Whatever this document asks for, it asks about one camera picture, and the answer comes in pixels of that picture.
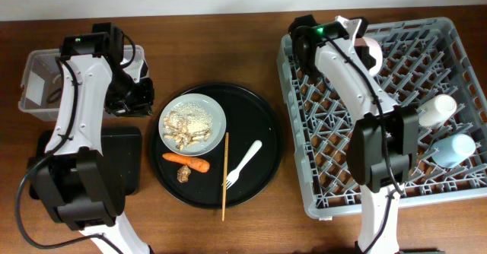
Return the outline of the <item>light blue cup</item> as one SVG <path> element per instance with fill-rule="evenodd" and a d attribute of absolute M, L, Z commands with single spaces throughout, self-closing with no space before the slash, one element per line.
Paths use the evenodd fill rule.
<path fill-rule="evenodd" d="M 454 168 L 473 155 L 476 143 L 466 134 L 456 134 L 435 142 L 432 148 L 437 150 L 431 156 L 437 165 L 443 168 Z"/>

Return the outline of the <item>pink bowl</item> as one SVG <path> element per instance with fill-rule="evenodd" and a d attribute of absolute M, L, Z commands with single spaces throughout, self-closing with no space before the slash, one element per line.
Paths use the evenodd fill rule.
<path fill-rule="evenodd" d="M 370 76 L 375 77 L 381 70 L 381 66 L 384 60 L 383 53 L 379 42 L 377 42 L 375 39 L 372 39 L 370 37 L 363 37 L 363 39 L 370 47 L 370 53 L 377 60 L 377 64 L 370 71 L 368 71 Z"/>

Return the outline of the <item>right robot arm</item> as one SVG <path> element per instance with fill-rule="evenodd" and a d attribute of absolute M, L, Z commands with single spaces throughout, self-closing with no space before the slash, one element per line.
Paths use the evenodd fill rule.
<path fill-rule="evenodd" d="M 376 81 L 384 59 L 366 37 L 363 17 L 318 24 L 297 17 L 288 28 L 303 73 L 331 83 L 352 118 L 346 163 L 361 192 L 359 253 L 398 253 L 399 200 L 417 160 L 419 115 L 399 105 Z"/>

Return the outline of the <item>food scraps pile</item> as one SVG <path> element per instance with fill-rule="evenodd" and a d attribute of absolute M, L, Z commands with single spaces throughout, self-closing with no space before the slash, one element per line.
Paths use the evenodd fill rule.
<path fill-rule="evenodd" d="M 163 139 L 172 140 L 183 151 L 209 139 L 212 115 L 196 103 L 182 103 L 163 118 L 163 129 Z"/>

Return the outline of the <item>grey plate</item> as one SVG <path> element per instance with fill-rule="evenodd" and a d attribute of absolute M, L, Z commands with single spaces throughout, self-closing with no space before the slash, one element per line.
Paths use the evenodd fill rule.
<path fill-rule="evenodd" d="M 226 115 L 220 103 L 204 94 L 184 94 L 162 110 L 157 134 L 170 151 L 196 157 L 216 148 L 225 130 Z"/>

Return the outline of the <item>cream white cup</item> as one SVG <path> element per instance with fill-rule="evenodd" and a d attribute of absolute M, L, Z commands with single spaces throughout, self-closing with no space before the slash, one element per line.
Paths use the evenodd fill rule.
<path fill-rule="evenodd" d="M 419 125 L 438 129 L 457 111 L 457 102 L 452 96 L 439 94 L 419 107 Z"/>

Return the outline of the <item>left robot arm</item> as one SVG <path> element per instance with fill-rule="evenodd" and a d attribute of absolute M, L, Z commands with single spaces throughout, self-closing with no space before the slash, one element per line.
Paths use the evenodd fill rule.
<path fill-rule="evenodd" d="M 113 129 L 102 145 L 105 114 L 151 116 L 154 87 L 141 52 L 130 56 L 129 36 L 98 23 L 89 34 L 66 37 L 55 61 L 62 81 L 56 126 L 43 154 L 22 179 L 53 221 L 78 231 L 105 253 L 149 253 L 124 207 L 138 188 L 142 135 Z"/>

